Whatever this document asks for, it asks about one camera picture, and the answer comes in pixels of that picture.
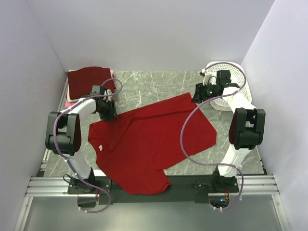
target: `white wall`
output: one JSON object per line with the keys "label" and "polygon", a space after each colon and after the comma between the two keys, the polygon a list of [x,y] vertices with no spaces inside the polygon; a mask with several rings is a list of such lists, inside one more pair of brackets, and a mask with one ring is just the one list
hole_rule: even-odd
{"label": "white wall", "polygon": [[27,0],[65,70],[240,63],[274,0]]}
{"label": "white wall", "polygon": [[25,0],[0,7],[0,230],[13,229],[44,154],[65,72]]}
{"label": "white wall", "polygon": [[266,111],[260,154],[295,231],[308,214],[308,0],[276,0],[242,63]]}

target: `white basket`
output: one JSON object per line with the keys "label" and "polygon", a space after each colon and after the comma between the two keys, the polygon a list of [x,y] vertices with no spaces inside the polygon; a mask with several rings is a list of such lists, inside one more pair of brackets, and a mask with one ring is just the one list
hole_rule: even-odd
{"label": "white basket", "polygon": [[[209,64],[207,64],[206,67],[215,64],[215,63],[219,63],[219,62],[210,62]],[[244,73],[245,71],[243,70],[243,68],[236,64],[236,63],[232,63],[232,62],[228,62],[230,64],[236,65],[237,67],[239,67]],[[242,75],[242,73],[236,69],[234,66],[228,65],[228,64],[217,64],[213,67],[210,67],[209,69],[207,69],[208,72],[212,72],[215,73],[216,76],[216,72],[219,70],[230,70],[231,74],[234,75],[237,79],[237,84],[239,86],[244,84],[244,76]],[[211,84],[216,84],[216,78],[211,78]],[[244,86],[244,88],[242,90],[240,90],[240,92],[246,97],[246,99],[251,103],[252,98],[251,98],[251,94],[250,94],[250,89],[248,86],[248,82],[246,82],[246,85]],[[231,111],[231,108],[229,107],[229,105],[227,104],[227,102],[224,99],[216,99],[216,100],[212,100],[211,102],[211,106],[213,108],[215,108],[216,110],[219,111]]]}

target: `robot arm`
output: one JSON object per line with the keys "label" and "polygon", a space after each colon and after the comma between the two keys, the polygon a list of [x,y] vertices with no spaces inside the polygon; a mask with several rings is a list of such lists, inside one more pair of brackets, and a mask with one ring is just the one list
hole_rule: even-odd
{"label": "robot arm", "polygon": [[[109,91],[110,90],[107,90],[103,86],[94,85],[90,96],[109,95]],[[115,107],[115,102],[110,97],[96,97],[84,101],[66,115],[62,116],[58,122],[57,141],[60,150],[63,155],[69,159],[71,165],[84,180],[93,179],[94,174],[92,168],[87,164],[81,153],[80,121],[95,112],[100,114],[101,120],[111,121],[112,118],[117,118]],[[45,145],[47,149],[51,149],[55,154],[58,153],[54,145],[53,125],[56,117],[61,112],[51,112],[48,116]]]}
{"label": "robot arm", "polygon": [[[238,89],[235,87],[225,88],[223,95],[231,94]],[[241,168],[244,158],[256,145],[262,143],[265,121],[265,112],[256,109],[241,92],[235,95],[224,97],[234,113],[229,130],[230,146],[222,163],[232,164]],[[230,166],[218,166],[221,176],[236,176],[236,169]]]}
{"label": "robot arm", "polygon": [[[204,78],[209,79],[212,73],[205,69],[200,73]],[[193,103],[201,103],[215,96],[230,95],[238,91],[237,83],[231,83],[229,70],[217,71],[216,84],[196,84],[196,92],[192,98]],[[241,168],[246,155],[260,145],[263,140],[265,111],[254,107],[241,92],[223,98],[234,113],[229,130],[230,146],[221,163],[231,164]],[[219,174],[222,177],[231,178],[236,176],[237,170],[231,166],[218,166]]]}

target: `red t-shirt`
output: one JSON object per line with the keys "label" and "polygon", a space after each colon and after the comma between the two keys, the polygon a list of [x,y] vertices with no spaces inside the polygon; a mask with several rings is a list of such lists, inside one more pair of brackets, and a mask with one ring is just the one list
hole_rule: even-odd
{"label": "red t-shirt", "polygon": [[[71,100],[79,99],[92,91],[93,85],[101,85],[105,80],[111,78],[110,69],[99,66],[89,66],[76,71],[67,73],[69,85],[69,98]],[[115,83],[109,81],[104,85],[105,88],[114,92]]]}
{"label": "red t-shirt", "polygon": [[[134,109],[118,121],[90,125],[89,142],[98,167],[130,194],[158,194],[170,185],[163,169],[186,157],[180,132],[196,108],[189,93]],[[188,122],[183,145],[188,155],[216,144],[216,131],[198,110]]]}

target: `marble floor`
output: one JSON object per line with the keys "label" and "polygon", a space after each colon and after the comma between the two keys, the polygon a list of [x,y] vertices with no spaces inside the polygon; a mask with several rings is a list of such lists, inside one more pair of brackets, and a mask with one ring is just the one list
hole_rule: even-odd
{"label": "marble floor", "polygon": [[[194,71],[114,71],[114,75],[123,83],[123,90],[114,97],[118,114],[187,92],[193,96],[195,84],[203,80],[198,72]],[[193,157],[200,162],[219,163],[229,147],[228,132],[233,113],[217,111],[209,103],[204,105],[201,110],[217,131],[217,144]],[[93,169],[99,168],[95,164],[95,151],[88,143],[88,132],[89,125],[97,121],[99,121],[99,115],[91,114],[81,122],[81,149],[87,163]],[[167,175],[211,174],[214,168],[196,165],[188,159],[185,159],[166,169],[165,173]],[[244,174],[264,173],[257,148],[246,156],[243,161],[242,172]],[[61,177],[66,173],[70,173],[70,171],[63,159],[58,155],[50,153],[44,176]]]}

